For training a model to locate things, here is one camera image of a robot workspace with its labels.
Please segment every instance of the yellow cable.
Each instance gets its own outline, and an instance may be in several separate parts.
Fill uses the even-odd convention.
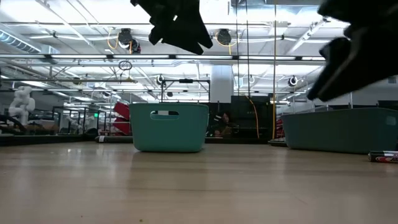
[[[276,103],[275,103],[275,80],[276,80],[276,5],[277,0],[274,1],[274,89],[272,91],[272,139],[275,139],[275,120],[276,120]]]
[[[118,37],[116,38],[116,46],[112,47],[111,42],[109,41],[109,38],[111,37],[111,29],[109,29],[109,34],[108,34],[108,46],[110,48],[112,48],[113,50],[116,50],[118,47],[118,42],[119,42],[119,33],[118,33]]]
[[[130,54],[132,54],[132,41],[130,41]]]
[[[260,134],[259,134],[259,118],[257,115],[257,109],[256,106],[254,105],[253,101],[250,100],[250,98],[248,96],[245,95],[245,97],[250,101],[250,103],[253,105],[254,108],[254,113],[256,114],[256,129],[257,129],[257,138],[260,138]]]

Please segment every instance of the light wood floor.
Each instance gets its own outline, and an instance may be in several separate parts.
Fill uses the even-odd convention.
[[[398,165],[270,146],[0,148],[0,223],[397,223]]]

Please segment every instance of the metal beam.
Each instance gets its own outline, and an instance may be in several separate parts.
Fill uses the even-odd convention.
[[[316,33],[323,25],[325,25],[328,22],[327,18],[322,18],[320,21],[312,24],[310,28],[294,43],[293,46],[291,46],[290,49],[286,50],[285,55],[291,55],[294,53],[295,50],[297,50],[302,44],[305,43],[306,40],[308,40],[314,33]]]
[[[47,2],[42,2],[41,0],[36,0],[36,2],[38,4],[40,4],[43,8],[45,8],[46,10],[50,11],[52,14],[54,14],[55,16],[57,16],[63,23],[63,25],[65,25],[67,28],[69,28],[72,32],[74,32],[78,37],[80,37],[81,39],[83,39],[90,47],[92,47],[93,49],[97,50],[99,53],[102,53],[102,51],[100,51],[99,49],[97,49],[94,45],[94,43],[92,43],[91,41],[89,41],[86,37],[84,37],[81,33],[79,33],[75,28],[73,28],[63,17],[61,17],[60,15],[58,15],[54,10],[52,10],[50,8],[50,4],[48,4]]]

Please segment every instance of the ceiling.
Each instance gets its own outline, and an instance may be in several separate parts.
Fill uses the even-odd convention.
[[[37,45],[49,45],[61,54],[128,54],[127,50],[120,47],[111,48],[117,45],[116,34],[122,28],[132,29],[132,35],[141,45],[141,54],[190,54],[190,52],[167,44],[152,45],[147,40],[153,27],[149,24],[149,16],[141,7],[132,6],[129,0],[49,0],[47,3],[52,11],[46,9],[38,1],[40,0],[2,0],[0,4],[1,23],[13,33],[20,35],[21,38]],[[231,7],[234,4],[231,4],[229,0],[201,0],[201,16],[209,34],[214,37],[213,47],[204,49],[204,55],[274,55],[276,53],[279,56],[319,57],[319,48],[331,39],[342,36],[343,29],[347,26],[344,22],[326,20],[318,15],[317,4],[320,1],[280,0],[278,2],[275,17],[273,1],[248,0],[247,16],[245,1],[240,1],[238,7]],[[217,43],[215,36],[220,29],[229,29],[233,40],[231,51],[229,51],[229,47]],[[0,54],[22,53],[10,45],[0,43]],[[20,65],[26,65],[45,76],[50,73],[50,65],[39,66],[38,60],[10,60]],[[106,87],[146,90],[159,88],[154,83],[156,76],[160,74],[170,79],[206,80],[211,77],[212,67],[217,66],[217,63],[213,63],[211,60],[190,60],[189,62],[155,60],[157,64],[154,67],[145,66],[145,64],[153,62],[152,60],[131,60],[137,66],[121,74],[122,71],[118,71],[117,66],[119,60],[111,62],[82,61],[103,62],[103,65],[98,67],[75,66],[72,64],[77,62],[71,58],[60,61],[64,62],[64,66],[51,65],[52,74],[61,71],[57,78],[64,79],[82,77],[108,80],[114,79],[114,77],[118,77],[118,79],[131,77],[138,83],[114,82],[106,83]],[[7,62],[3,62],[1,66],[9,66]],[[234,75],[245,80],[241,86],[236,85],[235,88],[239,87],[240,90],[247,91],[248,83],[250,83],[252,90],[272,90],[273,64],[249,63],[250,66],[247,62],[238,65],[236,60],[228,61],[227,64],[233,67]],[[322,70],[322,66],[323,63],[278,63],[275,68],[277,90],[307,90]],[[299,83],[296,87],[289,87],[287,79],[293,75],[299,79]],[[63,88],[81,87],[68,84],[63,85]],[[172,89],[203,90],[203,86],[197,85],[197,83],[176,83],[170,87],[170,90]],[[159,97],[158,93],[135,93],[134,95],[143,100],[156,100]],[[201,100],[206,99],[205,95],[206,93],[187,93],[175,95],[169,100]]]

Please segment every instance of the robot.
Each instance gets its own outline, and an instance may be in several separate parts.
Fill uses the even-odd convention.
[[[14,93],[14,101],[12,101],[8,111],[10,116],[19,115],[19,122],[27,125],[29,112],[35,110],[35,100],[30,97],[32,88],[29,86],[20,86]]]

